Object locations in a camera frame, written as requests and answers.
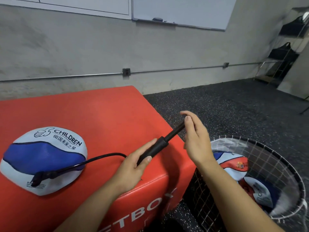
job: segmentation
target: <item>person's left hand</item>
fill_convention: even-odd
[[[135,152],[128,155],[114,176],[109,180],[109,182],[116,187],[120,195],[132,190],[141,180],[141,176],[143,175],[146,166],[150,163],[152,157],[148,156],[143,159],[139,166],[137,166],[137,161],[148,148],[155,144],[156,141],[157,139],[153,139],[138,148]]]

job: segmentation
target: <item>forearm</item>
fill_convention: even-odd
[[[54,232],[96,232],[109,207],[119,195],[120,191],[114,183],[108,181],[83,202]]]
[[[283,231],[215,159],[198,163],[197,167],[210,189],[227,231]]]

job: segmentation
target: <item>red box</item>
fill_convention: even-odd
[[[0,154],[26,132],[57,126],[83,137],[88,158],[130,154],[172,129],[133,86],[0,101]],[[121,156],[89,163],[72,184],[37,196],[0,174],[2,231],[52,231],[116,172]],[[153,158],[142,181],[110,207],[101,231],[136,232],[180,202],[195,165],[175,136]]]

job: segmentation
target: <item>black metal leg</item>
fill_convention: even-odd
[[[302,111],[301,113],[299,113],[300,115],[303,115],[303,113],[305,113],[307,110],[309,110],[309,107],[307,107],[307,109],[305,109],[304,111]]]

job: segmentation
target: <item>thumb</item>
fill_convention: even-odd
[[[142,162],[139,164],[139,166],[136,167],[136,169],[143,173],[145,168],[147,167],[147,165],[150,163],[151,160],[152,160],[152,157],[147,156],[145,159],[142,160]]]
[[[193,124],[191,116],[186,116],[184,118],[184,125],[186,126],[188,138],[193,136],[193,135],[197,135],[196,132],[195,132],[195,128],[194,128],[194,124]]]

